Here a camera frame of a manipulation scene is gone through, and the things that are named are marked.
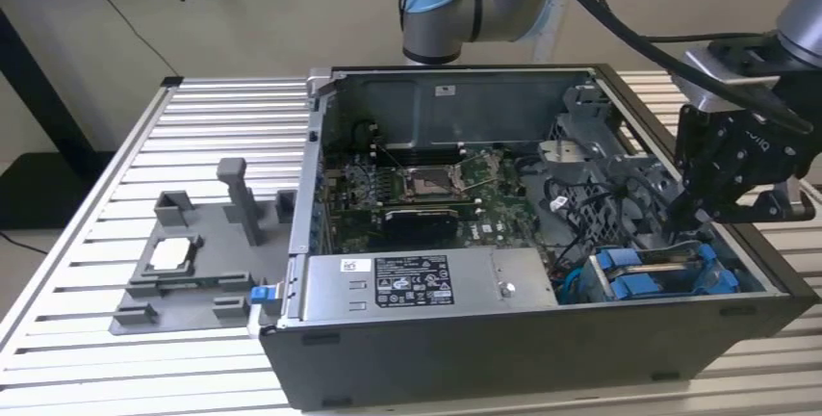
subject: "warning label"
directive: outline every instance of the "warning label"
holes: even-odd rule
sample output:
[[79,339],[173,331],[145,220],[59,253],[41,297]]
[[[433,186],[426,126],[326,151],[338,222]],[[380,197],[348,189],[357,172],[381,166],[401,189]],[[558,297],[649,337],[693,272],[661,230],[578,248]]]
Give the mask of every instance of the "warning label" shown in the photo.
[[386,307],[452,305],[452,272],[445,255],[374,259],[377,304]]

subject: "metal slat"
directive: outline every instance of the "metal slat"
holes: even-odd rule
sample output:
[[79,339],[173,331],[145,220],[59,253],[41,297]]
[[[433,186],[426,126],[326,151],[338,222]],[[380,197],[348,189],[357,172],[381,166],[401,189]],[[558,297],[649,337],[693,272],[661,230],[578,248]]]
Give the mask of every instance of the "metal slat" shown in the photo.
[[[246,183],[258,195],[275,195],[278,190],[295,190],[297,180],[289,179],[251,179]],[[151,199],[161,192],[174,190],[186,191],[191,197],[217,197],[227,195],[227,186],[218,180],[199,182],[161,182],[134,183],[118,187],[114,199]]]
[[70,351],[38,351],[14,355],[7,370],[61,368],[138,361],[185,360],[221,356],[262,355],[262,345],[251,339],[183,344],[129,345]]
[[[625,76],[676,131],[685,97],[656,71]],[[246,157],[250,186],[270,198],[299,175],[307,119],[302,79],[198,79],[183,83],[153,136],[134,155],[111,201],[69,250],[5,355],[0,408],[9,414],[297,414],[287,408],[257,340],[246,328],[114,336],[111,312],[155,224],[159,191],[190,190],[193,201],[227,202],[214,179],[221,158]],[[299,135],[278,135],[294,129]],[[822,221],[765,223],[764,234],[822,293]],[[85,314],[91,318],[63,318]],[[692,382],[394,407],[394,414],[593,412],[800,414],[822,395],[822,304],[773,338],[744,341]],[[373,408],[370,413],[385,413]]]
[[234,149],[205,151],[205,152],[167,152],[138,154],[133,167],[146,166],[194,166],[198,164],[215,165],[221,159],[231,155],[242,154],[246,162],[254,163],[282,163],[299,162],[303,158],[302,147],[279,148],[277,150],[259,149],[245,150],[238,153]]
[[37,404],[106,402],[121,399],[209,395],[227,392],[278,390],[270,371],[225,373],[185,377],[151,377],[127,380],[57,384],[50,392],[38,387],[17,387],[0,392],[0,408]]
[[[171,396],[147,398],[141,400],[119,400],[113,402],[95,403],[70,403],[50,406],[50,413],[54,414],[106,414],[110,416],[133,416],[157,413],[191,413],[197,410],[231,409],[243,407],[285,407],[286,395],[279,390],[258,390],[249,392],[215,393],[190,396]],[[15,408],[7,410],[9,416],[43,416],[43,408]],[[299,414],[293,409],[286,413],[269,412],[279,416],[281,414]]]
[[6,370],[0,375],[0,385],[83,382],[99,379],[191,375],[246,370],[262,371],[269,369],[271,369],[271,365],[263,354],[217,358],[185,357],[179,360],[142,360],[101,365]]
[[199,329],[195,331],[158,332],[155,334],[127,334],[123,336],[115,336],[111,332],[109,332],[107,327],[103,330],[94,330],[91,332],[27,335],[19,342],[19,348],[25,350],[34,350],[115,344],[150,344],[218,338],[246,339],[249,338],[249,329],[245,327],[229,327],[225,329]]
[[[246,169],[246,178],[290,178],[297,180],[301,170],[299,161],[278,165],[250,164]],[[215,166],[135,168],[126,173],[122,183],[214,180],[217,176]]]

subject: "circuit board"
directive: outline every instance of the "circuit board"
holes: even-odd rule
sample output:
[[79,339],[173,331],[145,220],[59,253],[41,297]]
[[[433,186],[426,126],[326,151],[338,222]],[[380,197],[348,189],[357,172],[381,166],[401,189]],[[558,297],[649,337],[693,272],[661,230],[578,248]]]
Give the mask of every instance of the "circuit board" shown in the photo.
[[502,148],[464,148],[456,164],[331,161],[325,201],[335,253],[478,246],[537,247],[538,217]]

